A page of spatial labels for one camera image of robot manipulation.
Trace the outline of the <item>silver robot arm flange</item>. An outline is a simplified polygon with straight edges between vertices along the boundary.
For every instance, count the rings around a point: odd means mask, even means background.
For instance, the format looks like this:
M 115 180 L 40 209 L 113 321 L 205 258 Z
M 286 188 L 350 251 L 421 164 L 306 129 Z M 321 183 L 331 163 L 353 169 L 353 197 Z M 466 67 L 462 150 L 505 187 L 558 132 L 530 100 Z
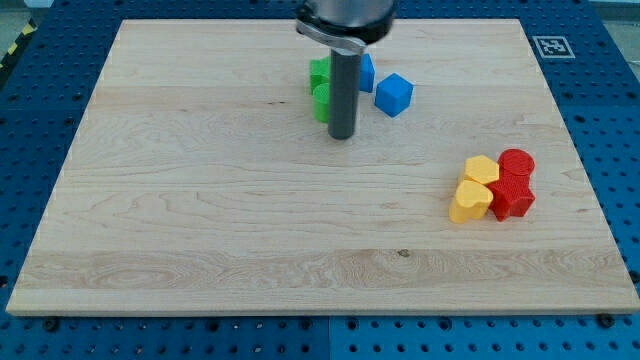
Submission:
M 390 32 L 396 10 L 396 0 L 305 0 L 295 29 L 340 55 L 363 55 Z

